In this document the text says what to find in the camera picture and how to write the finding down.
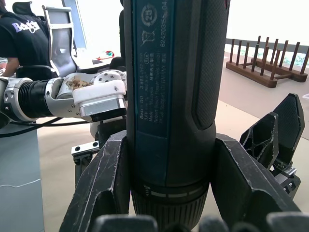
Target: black cable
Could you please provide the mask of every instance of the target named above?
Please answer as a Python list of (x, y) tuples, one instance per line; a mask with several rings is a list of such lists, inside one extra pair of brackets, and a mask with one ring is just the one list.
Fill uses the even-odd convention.
[(45, 127), (46, 125), (50, 125), (50, 124), (52, 124), (54, 122), (57, 122), (57, 121), (59, 121), (61, 119), (62, 119), (61, 117), (57, 117), (57, 118), (55, 118), (53, 120), (50, 120), (50, 121), (45, 122), (45, 123), (42, 123), (40, 125), (33, 126), (31, 128), (25, 129), (25, 130), (13, 132), (13, 133), (7, 133), (7, 134), (0, 134), (0, 138), (13, 137), (13, 136), (24, 134), (24, 133), (27, 133), (27, 132), (30, 132), (30, 131), (34, 131), (34, 130), (37, 130), (37, 129), (41, 128), (41, 127)]
[[(46, 125), (45, 127), (64, 127), (64, 126), (74, 126), (74, 125), (80, 125), (80, 124), (88, 124), (89, 122), (87, 121), (81, 121), (81, 122), (68, 122), (68, 123), (55, 123), (55, 124), (50, 124)], [(11, 122), (11, 124), (14, 125), (19, 125), (19, 126), (37, 126), (41, 125), (39, 123), (27, 123), (27, 122)]]

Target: drill label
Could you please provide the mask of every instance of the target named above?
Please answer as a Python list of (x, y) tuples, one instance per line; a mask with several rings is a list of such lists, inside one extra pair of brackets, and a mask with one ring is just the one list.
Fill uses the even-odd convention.
[(137, 130), (167, 138), (174, 0), (141, 2), (135, 14)]

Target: robotic arm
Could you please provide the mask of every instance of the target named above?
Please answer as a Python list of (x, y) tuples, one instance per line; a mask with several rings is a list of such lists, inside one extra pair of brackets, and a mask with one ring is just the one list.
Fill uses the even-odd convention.
[(99, 122), (126, 115), (126, 74), (107, 70), (91, 85), (59, 98), (68, 83), (64, 78), (32, 81), (0, 77), (0, 128), (11, 121), (29, 122), (40, 117), (74, 117)]

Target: logo on shirt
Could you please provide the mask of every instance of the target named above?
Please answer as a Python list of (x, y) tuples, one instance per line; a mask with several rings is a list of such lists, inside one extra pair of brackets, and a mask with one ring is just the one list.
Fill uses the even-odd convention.
[(29, 20), (26, 24), (24, 24), (24, 23), (21, 23), (21, 24), (12, 23), (12, 25), (15, 28), (17, 33), (21, 32), (22, 30), (29, 30), (33, 34), (37, 30), (40, 29), (37, 22), (33, 22), (33, 21), (29, 22)]

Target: power drill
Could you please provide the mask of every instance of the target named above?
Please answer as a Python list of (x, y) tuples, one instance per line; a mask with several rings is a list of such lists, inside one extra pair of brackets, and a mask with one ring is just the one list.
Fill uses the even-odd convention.
[(229, 0), (124, 0), (137, 214), (192, 229), (209, 188)]

